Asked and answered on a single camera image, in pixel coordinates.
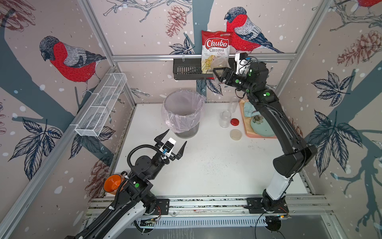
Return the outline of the beige jar lid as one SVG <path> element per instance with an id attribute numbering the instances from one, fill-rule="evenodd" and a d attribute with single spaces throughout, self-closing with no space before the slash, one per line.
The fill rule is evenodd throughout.
<path id="1" fill-rule="evenodd" d="M 232 140 L 240 140 L 242 138 L 242 132 L 238 129 L 233 129 L 230 131 L 230 137 Z"/>

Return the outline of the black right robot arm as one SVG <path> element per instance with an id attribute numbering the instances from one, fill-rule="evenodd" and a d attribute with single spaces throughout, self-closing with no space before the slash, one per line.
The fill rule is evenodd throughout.
<path id="1" fill-rule="evenodd" d="M 253 62 L 247 74 L 236 74 L 229 67 L 214 68 L 218 80 L 243 91 L 249 102 L 268 122 L 283 150 L 283 155 L 273 160 L 275 173 L 270 185 L 263 191 L 261 209 L 273 212 L 285 203 L 286 190 L 294 176 L 317 154 L 315 145 L 307 143 L 297 134 L 286 117 L 277 95 L 267 88 L 269 71 L 264 62 Z"/>

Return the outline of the clear plastic mung bean jar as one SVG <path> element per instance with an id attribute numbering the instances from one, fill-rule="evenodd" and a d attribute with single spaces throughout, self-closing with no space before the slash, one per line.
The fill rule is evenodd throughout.
<path id="1" fill-rule="evenodd" d="M 239 102 L 239 98 L 238 97 L 232 97 L 230 99 L 228 111 L 231 112 L 231 113 L 234 113 L 236 111 L 238 102 Z"/>

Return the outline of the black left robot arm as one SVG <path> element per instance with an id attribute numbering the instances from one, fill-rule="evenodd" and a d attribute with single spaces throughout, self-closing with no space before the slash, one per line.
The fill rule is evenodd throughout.
<path id="1" fill-rule="evenodd" d="M 76 234 L 76 239 L 116 239 L 131 223 L 156 207 L 156 196 L 151 192 L 161 169 L 171 161 L 179 160 L 186 148 L 182 145 L 173 153 L 176 141 L 162 139 L 166 132 L 155 137 L 155 145 L 142 144 L 127 155 L 130 172 L 123 172 L 123 180 L 116 190 L 113 202 L 87 227 Z"/>

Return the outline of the red jar lid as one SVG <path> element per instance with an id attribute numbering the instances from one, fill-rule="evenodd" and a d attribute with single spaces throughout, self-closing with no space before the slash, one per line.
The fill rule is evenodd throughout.
<path id="1" fill-rule="evenodd" d="M 240 121 L 239 119 L 233 118 L 231 119 L 230 123 L 232 126 L 238 126 L 240 124 Z"/>

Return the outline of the jar with beige lid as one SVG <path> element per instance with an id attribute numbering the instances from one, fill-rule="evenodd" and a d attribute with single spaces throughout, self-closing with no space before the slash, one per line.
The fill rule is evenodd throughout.
<path id="1" fill-rule="evenodd" d="M 225 57 L 217 56 L 210 64 L 210 68 L 213 71 L 215 68 L 231 68 L 229 61 Z"/>

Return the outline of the jar with red lid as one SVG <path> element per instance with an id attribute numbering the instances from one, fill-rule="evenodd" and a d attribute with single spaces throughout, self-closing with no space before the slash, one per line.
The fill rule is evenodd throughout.
<path id="1" fill-rule="evenodd" d="M 220 114 L 219 125 L 222 128 L 228 128 L 230 125 L 230 121 L 231 121 L 231 112 L 230 111 L 223 111 Z"/>

